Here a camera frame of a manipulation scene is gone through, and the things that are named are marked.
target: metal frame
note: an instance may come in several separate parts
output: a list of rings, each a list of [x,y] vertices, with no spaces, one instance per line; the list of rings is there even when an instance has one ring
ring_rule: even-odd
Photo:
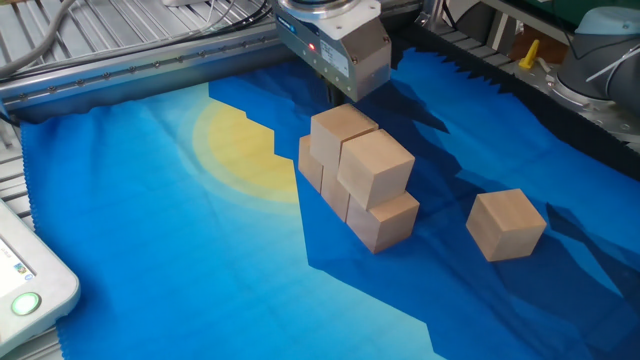
[[[444,24],[442,21],[442,4],[446,0],[424,0],[422,4],[422,25],[429,31],[436,32]]]
[[[381,19],[400,14],[408,14],[422,8],[422,2],[420,0],[380,0],[380,4],[382,5]]]
[[[567,38],[565,37],[562,30],[560,30],[557,26],[553,24],[549,24],[548,22],[542,19],[539,19],[531,14],[528,14],[501,0],[480,0],[480,1],[491,6],[492,8],[498,10],[500,13],[508,17],[515,18],[516,20],[520,20],[523,23],[531,26],[532,28],[560,41],[561,43],[565,45],[569,45],[569,42],[567,41]]]
[[[509,54],[516,38],[517,20],[496,10],[487,38],[487,46],[501,54]]]
[[[5,355],[2,360],[63,360],[58,332],[51,328]]]
[[[4,40],[0,66],[40,43],[60,6],[59,0],[0,6],[0,37]],[[178,7],[163,6],[158,0],[76,0],[63,18],[51,50],[32,66],[175,38],[201,30],[209,16],[210,23],[219,21],[220,26],[226,26],[244,20],[261,6],[262,0],[203,0]]]
[[[261,25],[214,39],[191,41],[9,81],[0,84],[0,99],[3,100],[7,111],[11,112],[45,101],[192,67],[279,44],[275,24],[273,21],[267,21]]]

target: stack of wooden blocks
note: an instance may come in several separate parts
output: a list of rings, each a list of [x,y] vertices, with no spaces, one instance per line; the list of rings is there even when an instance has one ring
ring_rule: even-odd
[[[378,253],[408,238],[420,204],[406,192],[415,158],[351,105],[311,119],[298,169],[360,240]]]

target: yellow object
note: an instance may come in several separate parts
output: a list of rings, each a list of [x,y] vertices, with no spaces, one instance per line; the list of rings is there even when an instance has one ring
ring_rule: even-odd
[[[540,46],[540,40],[536,39],[531,47],[529,48],[529,52],[524,59],[520,60],[518,64],[521,68],[530,70],[533,67],[533,63],[536,61],[536,55],[538,54],[538,47]]]

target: green button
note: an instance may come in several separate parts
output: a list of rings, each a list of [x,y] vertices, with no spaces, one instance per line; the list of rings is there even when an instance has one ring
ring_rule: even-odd
[[[41,302],[42,299],[40,299],[40,295],[36,293],[22,294],[13,300],[11,310],[13,310],[16,315],[29,315],[40,307]]]

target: cable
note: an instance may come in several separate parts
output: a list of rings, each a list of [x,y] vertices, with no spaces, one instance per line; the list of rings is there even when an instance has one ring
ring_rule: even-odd
[[[65,0],[65,3],[68,2],[68,5],[66,6],[66,8],[61,8],[59,10],[59,12],[56,13],[56,17],[55,18],[60,17],[60,20],[61,20],[64,17],[64,15],[66,15],[66,11],[69,9],[69,7],[71,6],[71,4],[73,4],[74,1],[75,0]],[[105,60],[105,59],[109,59],[109,58],[116,57],[116,56],[124,56],[124,55],[129,55],[129,54],[132,54],[132,53],[136,53],[136,52],[153,50],[153,49],[156,49],[156,48],[161,47],[161,46],[172,45],[172,44],[179,43],[179,42],[182,42],[182,41],[185,41],[185,40],[190,40],[190,39],[192,39],[194,37],[197,37],[197,36],[210,36],[210,35],[214,35],[214,34],[217,35],[220,32],[225,31],[225,30],[232,30],[233,31],[234,28],[237,25],[244,25],[245,23],[253,23],[252,21],[247,22],[247,20],[249,18],[251,18],[251,16],[249,16],[249,17],[245,17],[243,20],[241,20],[239,22],[232,23],[232,24],[230,24],[228,26],[225,26],[223,28],[211,31],[213,27],[215,27],[218,23],[220,23],[222,20],[224,20],[227,17],[227,15],[231,11],[231,9],[235,5],[235,3],[236,3],[236,0],[232,0],[231,3],[229,4],[229,7],[220,16],[220,18],[217,19],[213,24],[209,24],[207,22],[206,25],[204,25],[203,27],[201,27],[199,29],[196,29],[196,30],[192,30],[192,31],[188,31],[188,32],[185,32],[185,33],[182,33],[182,34],[178,34],[178,35],[173,36],[173,37],[166,37],[166,38],[162,38],[162,39],[157,39],[157,40],[154,40],[154,41],[151,41],[151,42],[147,42],[147,43],[145,43],[143,45],[130,45],[130,46],[125,46],[125,47],[121,47],[121,48],[118,48],[118,49],[103,50],[103,51],[99,51],[99,52],[96,52],[96,53],[87,54],[87,55],[75,57],[75,58],[72,58],[72,59],[55,62],[55,63],[52,63],[52,64],[44,64],[44,65],[40,65],[40,66],[34,66],[34,67],[32,67],[32,68],[30,68],[30,69],[28,69],[26,71],[20,72],[20,74],[21,75],[23,75],[23,74],[33,74],[34,72],[48,70],[48,69],[51,69],[51,68],[58,69],[58,68],[61,68],[61,67],[76,66],[76,65],[84,64],[84,63],[88,63],[88,62]],[[263,3],[263,5],[260,7],[260,9],[258,9],[258,11],[256,11],[254,14],[257,14],[260,11],[264,10],[264,6],[265,5],[266,5],[266,0]],[[209,11],[208,20],[210,20],[212,12],[213,12],[213,4],[211,4],[211,9]],[[58,24],[55,24],[54,22],[52,22],[51,23],[51,27],[49,28],[49,32],[54,34],[54,38],[55,38],[55,34],[57,32],[57,26],[59,26],[59,21],[58,21]],[[36,49],[42,47],[43,44],[44,44],[44,42],[42,44],[38,45],[38,47]],[[17,70],[14,70],[14,66],[12,66],[12,68],[6,69],[6,70],[5,70],[5,68],[8,68],[8,66],[0,68],[0,79],[8,77],[8,76],[10,76],[11,74],[13,74],[14,72],[17,71]]]
[[[213,32],[210,32],[209,34],[203,35],[201,37],[199,37],[199,39],[205,39],[208,37],[213,37],[213,36],[221,36],[221,35],[225,35],[234,31],[240,31],[246,27],[249,27],[257,22],[259,22],[260,20],[264,19],[266,16],[268,16],[271,13],[271,6],[269,6],[269,3],[267,0],[264,0],[262,2],[262,5],[260,6],[260,8],[258,8],[258,10],[256,10],[253,14],[245,17],[243,20],[239,20],[235,23],[232,23],[230,25],[227,25],[223,28],[217,29]],[[158,47],[160,46],[168,46],[168,45],[174,45],[174,44],[178,44],[178,43],[183,43],[186,41],[192,40],[192,37],[186,38],[186,39],[179,39],[178,41],[174,41],[171,43],[165,43],[165,44],[159,44]],[[33,67],[24,71],[19,72],[18,74],[16,74],[14,76],[14,78],[24,78],[26,76],[30,76],[30,75],[34,75],[34,74],[41,74],[46,72],[47,70],[50,69],[55,69],[55,70],[63,70],[63,69],[68,69],[70,67],[73,66],[79,66],[79,65],[84,65],[84,64],[88,64],[94,61],[100,61],[100,60],[106,60],[106,59],[110,59],[113,58],[115,56],[118,55],[130,55],[136,52],[140,52],[140,51],[145,51],[145,50],[149,50],[149,49],[142,49],[142,50],[138,50],[138,48],[136,46],[130,46],[129,48],[131,48],[131,51],[126,52],[125,54],[103,54],[103,56],[95,56],[92,57],[91,55],[94,54],[90,54],[87,56],[81,56],[81,57],[77,57],[74,59],[69,59],[69,61],[63,62],[63,64],[61,65],[60,62],[57,63],[52,63],[52,64],[47,64],[47,65],[41,65],[38,67]]]
[[[620,41],[617,41],[617,42],[614,42],[614,43],[611,43],[611,44],[601,45],[601,46],[595,47],[595,48],[593,48],[591,50],[588,50],[587,52],[585,52],[581,56],[578,56],[578,52],[576,51],[576,48],[573,46],[573,41],[571,41],[571,37],[569,37],[569,33],[564,28],[564,24],[563,24],[562,19],[560,19],[560,16],[558,16],[558,11],[556,9],[556,0],[551,0],[551,10],[553,12],[553,16],[556,19],[556,22],[558,23],[558,26],[560,26],[560,30],[562,30],[562,33],[567,38],[567,42],[569,43],[569,48],[571,49],[571,52],[573,53],[573,56],[576,58],[576,60],[582,60],[585,57],[587,57],[589,54],[593,53],[594,51],[598,51],[598,50],[605,49],[605,48],[608,48],[608,47],[611,47],[611,46],[615,46],[615,45],[620,45],[620,44],[623,44],[623,43],[625,43],[627,41],[640,39],[640,36],[634,36],[632,38],[620,40]]]
[[[23,67],[31,64],[36,61],[42,54],[44,54],[49,48],[51,44],[56,39],[56,34],[58,33],[58,27],[62,22],[62,19],[67,14],[67,10],[73,5],[76,0],[64,0],[62,5],[60,5],[60,10],[56,13],[56,15],[51,20],[51,24],[49,25],[49,30],[47,30],[47,34],[44,36],[42,42],[36,46],[33,50],[28,52],[26,55],[11,61],[5,66],[0,68],[0,79],[8,77],[14,72],[22,69]]]
[[[613,69],[613,68],[618,67],[620,64],[622,64],[623,62],[625,62],[625,61],[629,60],[630,58],[632,58],[632,57],[634,57],[634,56],[636,56],[636,55],[640,54],[640,48],[639,48],[639,47],[640,47],[640,44],[638,44],[635,48],[631,49],[631,51],[629,51],[628,53],[626,53],[626,54],[622,55],[622,56],[620,57],[620,59],[618,59],[618,60],[616,60],[616,61],[612,62],[611,64],[609,64],[608,66],[606,66],[604,69],[602,69],[602,70],[598,71],[597,73],[595,73],[595,74],[591,75],[591,76],[587,79],[587,82],[590,82],[591,80],[593,80],[593,79],[597,78],[598,76],[600,76],[600,75],[602,75],[602,74],[606,73],[607,71],[609,71],[609,70],[611,70],[611,69]]]
[[[454,30],[458,30],[458,25],[456,24],[455,20],[453,20],[453,16],[451,15],[451,11],[449,11],[449,6],[447,5],[447,0],[444,0],[442,2],[442,10],[444,10],[444,13],[447,14],[447,18],[449,19],[449,21],[451,21],[451,27]]]

